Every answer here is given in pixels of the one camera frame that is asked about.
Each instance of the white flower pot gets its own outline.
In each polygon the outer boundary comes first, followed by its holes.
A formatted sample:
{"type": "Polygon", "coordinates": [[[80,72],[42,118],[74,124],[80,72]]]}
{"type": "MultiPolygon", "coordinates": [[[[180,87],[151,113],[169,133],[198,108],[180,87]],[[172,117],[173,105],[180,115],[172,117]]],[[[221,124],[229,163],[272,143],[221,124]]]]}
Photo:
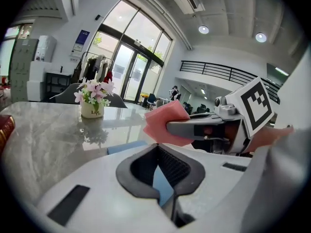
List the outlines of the white flower pot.
{"type": "Polygon", "coordinates": [[[94,105],[81,101],[81,115],[85,118],[98,118],[104,116],[104,106],[99,105],[98,111],[95,111],[94,105]]]}

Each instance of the marble table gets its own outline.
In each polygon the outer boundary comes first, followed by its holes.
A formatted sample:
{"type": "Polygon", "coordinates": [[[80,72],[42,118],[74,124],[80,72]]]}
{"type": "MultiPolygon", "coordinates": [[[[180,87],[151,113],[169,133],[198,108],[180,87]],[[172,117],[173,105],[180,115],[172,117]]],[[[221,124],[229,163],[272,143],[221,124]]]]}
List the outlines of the marble table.
{"type": "Polygon", "coordinates": [[[107,155],[107,147],[154,143],[142,131],[146,112],[105,107],[104,118],[85,119],[79,105],[14,103],[1,112],[16,121],[1,158],[5,174],[18,196],[36,204],[77,168],[107,155]]]}

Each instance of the balcony railing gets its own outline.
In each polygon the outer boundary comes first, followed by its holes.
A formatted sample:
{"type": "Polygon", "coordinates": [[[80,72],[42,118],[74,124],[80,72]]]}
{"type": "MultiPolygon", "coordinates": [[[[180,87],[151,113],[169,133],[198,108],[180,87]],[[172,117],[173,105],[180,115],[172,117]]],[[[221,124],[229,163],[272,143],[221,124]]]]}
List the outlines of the balcony railing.
{"type": "MultiPolygon", "coordinates": [[[[241,85],[244,85],[257,77],[252,73],[215,63],[187,61],[187,60],[183,60],[181,62],[182,63],[180,71],[209,75],[229,80],[241,85]]],[[[280,86],[263,78],[261,78],[261,80],[263,84],[266,86],[266,90],[269,94],[270,99],[280,104],[280,99],[277,96],[277,92],[280,89],[280,86]]]]}

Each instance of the gray chair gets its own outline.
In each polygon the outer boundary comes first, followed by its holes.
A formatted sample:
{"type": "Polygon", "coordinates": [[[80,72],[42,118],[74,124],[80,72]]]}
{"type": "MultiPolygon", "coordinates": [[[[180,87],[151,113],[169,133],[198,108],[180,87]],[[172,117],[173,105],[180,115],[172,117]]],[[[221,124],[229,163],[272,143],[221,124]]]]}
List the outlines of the gray chair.
{"type": "Polygon", "coordinates": [[[109,107],[127,108],[123,99],[118,94],[114,93],[113,96],[108,95],[105,99],[108,99],[111,102],[109,107]]]}
{"type": "Polygon", "coordinates": [[[146,109],[148,108],[148,106],[150,106],[150,110],[153,109],[153,107],[156,105],[155,103],[156,101],[156,97],[153,93],[150,93],[148,99],[147,99],[147,106],[146,106],[146,109]]]}
{"type": "Polygon", "coordinates": [[[158,101],[156,101],[156,103],[155,103],[156,108],[159,108],[159,107],[162,106],[162,105],[163,105],[163,101],[161,101],[161,100],[158,100],[158,101]]]}
{"type": "MultiPolygon", "coordinates": [[[[77,89],[79,86],[79,83],[72,83],[65,91],[63,91],[61,94],[58,94],[53,97],[55,99],[56,103],[70,103],[70,104],[79,104],[75,102],[76,96],[74,95],[75,92],[78,92],[80,89],[77,89]]],[[[113,96],[108,95],[105,97],[105,99],[108,99],[111,101],[110,107],[117,107],[117,108],[127,108],[125,103],[123,102],[122,98],[118,94],[113,94],[113,96]]]]}
{"type": "Polygon", "coordinates": [[[79,83],[72,83],[71,85],[68,86],[68,88],[65,91],[50,99],[55,99],[56,103],[79,104],[75,102],[76,97],[74,96],[75,92],[78,92],[79,90],[82,89],[82,87],[80,87],[80,89],[77,89],[78,86],[79,83]]]}

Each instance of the person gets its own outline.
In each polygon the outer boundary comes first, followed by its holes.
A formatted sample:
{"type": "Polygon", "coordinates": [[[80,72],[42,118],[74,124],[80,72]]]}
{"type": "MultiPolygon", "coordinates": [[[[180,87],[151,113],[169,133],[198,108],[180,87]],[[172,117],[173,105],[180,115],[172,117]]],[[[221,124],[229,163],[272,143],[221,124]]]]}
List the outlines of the person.
{"type": "Polygon", "coordinates": [[[172,88],[172,90],[170,90],[170,98],[172,101],[176,100],[177,96],[179,94],[179,91],[177,89],[177,86],[174,85],[174,87],[172,88]]]}
{"type": "Polygon", "coordinates": [[[184,102],[183,107],[185,108],[185,111],[188,113],[188,115],[191,114],[191,105],[189,103],[184,102]]]}
{"type": "Polygon", "coordinates": [[[201,114],[204,113],[206,109],[206,106],[201,103],[200,107],[196,108],[196,111],[193,112],[194,114],[201,114]]]}

